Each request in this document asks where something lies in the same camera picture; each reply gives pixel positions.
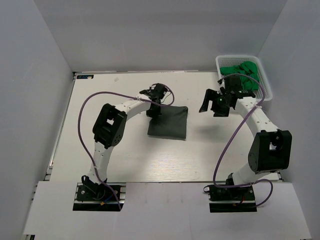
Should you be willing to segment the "dark grey t-shirt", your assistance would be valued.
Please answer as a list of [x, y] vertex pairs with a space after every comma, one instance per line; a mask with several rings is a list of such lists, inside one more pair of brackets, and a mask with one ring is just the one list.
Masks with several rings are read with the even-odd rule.
[[149, 122], [147, 135], [155, 138], [185, 140], [187, 137], [187, 106], [166, 106], [161, 115]]

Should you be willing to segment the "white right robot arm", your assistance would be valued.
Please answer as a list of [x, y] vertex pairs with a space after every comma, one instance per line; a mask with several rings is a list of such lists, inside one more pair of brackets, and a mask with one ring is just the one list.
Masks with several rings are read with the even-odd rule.
[[226, 195], [236, 200], [244, 193], [244, 187], [261, 181], [271, 173], [286, 170], [290, 164], [292, 134], [281, 130], [270, 121], [262, 110], [265, 99], [256, 98], [252, 90], [241, 84], [242, 74], [233, 73], [218, 80], [219, 90], [207, 89], [199, 112], [213, 111], [214, 117], [228, 117], [234, 109], [243, 120], [224, 147], [217, 163], [222, 159], [233, 139], [243, 125], [247, 125], [253, 135], [253, 142], [247, 155], [247, 163], [231, 173], [226, 180]]

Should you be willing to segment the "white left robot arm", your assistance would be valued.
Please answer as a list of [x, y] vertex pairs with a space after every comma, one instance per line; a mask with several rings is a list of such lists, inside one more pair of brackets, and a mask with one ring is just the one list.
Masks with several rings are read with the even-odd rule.
[[[107, 182], [107, 168], [112, 151], [123, 138], [125, 126], [128, 120], [142, 112], [149, 118], [156, 118], [161, 115], [162, 99], [166, 93], [171, 93], [169, 87], [162, 83], [155, 83], [148, 89], [139, 92], [137, 96], [128, 96], [120, 93], [101, 91], [90, 95], [82, 104], [78, 116], [77, 130], [79, 140], [90, 157], [91, 167], [87, 175], [83, 177], [83, 183], [92, 183], [88, 193], [94, 199], [99, 200], [105, 196]], [[90, 154], [81, 136], [81, 118], [86, 103], [93, 97], [100, 94], [109, 94], [128, 99], [124, 103], [111, 105], [106, 103], [93, 125], [94, 153]]]

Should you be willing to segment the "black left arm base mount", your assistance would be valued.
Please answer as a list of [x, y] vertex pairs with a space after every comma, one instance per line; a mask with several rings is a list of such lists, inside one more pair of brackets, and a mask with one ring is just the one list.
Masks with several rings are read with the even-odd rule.
[[104, 185], [102, 187], [102, 193], [94, 196], [82, 183], [78, 183], [72, 210], [76, 212], [120, 212], [121, 209], [112, 191]]

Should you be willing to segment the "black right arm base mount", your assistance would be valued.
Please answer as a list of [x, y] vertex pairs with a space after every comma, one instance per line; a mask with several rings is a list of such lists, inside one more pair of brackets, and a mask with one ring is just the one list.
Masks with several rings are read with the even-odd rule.
[[203, 192], [209, 196], [210, 213], [253, 213], [257, 212], [252, 186], [218, 188], [207, 185]]

